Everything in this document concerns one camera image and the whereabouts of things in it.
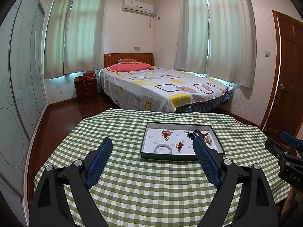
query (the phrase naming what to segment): green checkered tablecloth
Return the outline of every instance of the green checkered tablecloth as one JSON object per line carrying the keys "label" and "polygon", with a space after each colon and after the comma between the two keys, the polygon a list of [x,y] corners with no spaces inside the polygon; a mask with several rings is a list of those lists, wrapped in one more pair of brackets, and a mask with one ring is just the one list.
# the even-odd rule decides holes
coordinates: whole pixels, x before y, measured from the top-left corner
{"label": "green checkered tablecloth", "polygon": [[[109,226],[196,226],[216,188],[208,183],[198,162],[141,159],[147,122],[212,125],[225,149],[225,158],[241,166],[259,163],[275,202],[286,198],[289,185],[278,178],[278,160],[265,148],[267,137],[257,128],[222,114],[155,113],[109,109],[84,119],[66,137],[38,172],[34,187],[48,164],[69,166],[99,147],[105,137],[113,141],[112,155],[90,193]],[[83,226],[71,189],[65,186],[75,222]],[[231,223],[241,193],[237,185],[225,224]]]}

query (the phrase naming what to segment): curtain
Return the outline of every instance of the curtain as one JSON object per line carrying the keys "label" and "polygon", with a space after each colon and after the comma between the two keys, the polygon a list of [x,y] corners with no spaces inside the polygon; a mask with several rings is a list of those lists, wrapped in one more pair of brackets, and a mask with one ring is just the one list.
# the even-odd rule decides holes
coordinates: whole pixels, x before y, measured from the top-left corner
{"label": "curtain", "polygon": [[211,77],[252,88],[256,66],[256,28],[250,0],[209,0]]}
{"label": "curtain", "polygon": [[66,16],[71,0],[54,0],[45,39],[44,78],[63,76]]}
{"label": "curtain", "polygon": [[206,72],[208,33],[207,0],[181,0],[175,69]]}
{"label": "curtain", "polygon": [[64,50],[64,73],[102,69],[106,0],[73,0]]}

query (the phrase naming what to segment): jewelry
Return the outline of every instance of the jewelry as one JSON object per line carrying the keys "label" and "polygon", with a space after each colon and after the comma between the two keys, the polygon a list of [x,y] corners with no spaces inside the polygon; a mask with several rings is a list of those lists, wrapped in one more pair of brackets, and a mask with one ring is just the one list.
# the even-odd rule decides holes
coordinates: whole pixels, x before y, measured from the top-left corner
{"label": "jewelry", "polygon": [[195,129],[193,133],[186,132],[187,137],[191,140],[194,140],[194,138],[198,135],[201,136],[202,139],[204,139],[208,134],[209,134],[209,132],[203,134],[199,129]]}
{"label": "jewelry", "polygon": [[181,148],[183,147],[183,143],[182,142],[179,142],[179,144],[176,144],[176,148],[178,149],[178,152],[177,153],[181,153]]}
{"label": "jewelry", "polygon": [[171,148],[169,145],[165,144],[165,143],[158,144],[158,145],[155,147],[155,154],[160,154],[160,153],[157,151],[157,149],[160,148],[160,147],[166,147],[166,148],[168,148],[168,149],[169,149],[169,152],[168,152],[167,154],[172,154],[172,148]]}
{"label": "jewelry", "polygon": [[212,139],[210,138],[210,136],[207,136],[204,138],[204,142],[207,143],[208,145],[212,144]]}
{"label": "jewelry", "polygon": [[169,131],[169,130],[163,130],[161,132],[161,134],[162,134],[162,136],[164,136],[165,140],[168,141],[169,140],[169,136],[172,134],[172,132]]}

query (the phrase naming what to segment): wooden headboard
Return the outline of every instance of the wooden headboard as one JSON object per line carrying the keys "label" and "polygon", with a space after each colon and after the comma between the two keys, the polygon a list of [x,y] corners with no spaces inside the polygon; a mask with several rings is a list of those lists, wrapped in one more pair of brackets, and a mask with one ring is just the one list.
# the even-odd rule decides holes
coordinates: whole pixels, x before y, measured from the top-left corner
{"label": "wooden headboard", "polygon": [[112,66],[117,63],[118,60],[123,58],[131,58],[138,62],[144,62],[150,65],[154,65],[154,55],[148,53],[112,53],[104,54],[104,68]]}

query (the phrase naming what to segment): tray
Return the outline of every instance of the tray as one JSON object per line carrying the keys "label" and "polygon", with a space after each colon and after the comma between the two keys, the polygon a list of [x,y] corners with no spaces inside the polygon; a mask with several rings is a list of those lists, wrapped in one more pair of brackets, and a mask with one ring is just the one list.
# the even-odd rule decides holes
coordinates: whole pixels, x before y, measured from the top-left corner
{"label": "tray", "polygon": [[[217,150],[222,157],[225,155],[222,144],[211,125],[201,126],[148,122],[141,145],[141,158],[160,160],[197,160],[192,145],[193,140],[186,135],[187,132],[192,133],[195,129],[199,129],[203,134],[208,132],[208,136],[212,139],[212,143],[207,144],[207,146],[211,149]],[[162,131],[167,130],[172,132],[168,140],[166,140],[162,135]],[[176,145],[180,142],[183,143],[183,146],[180,152],[178,152]]]}

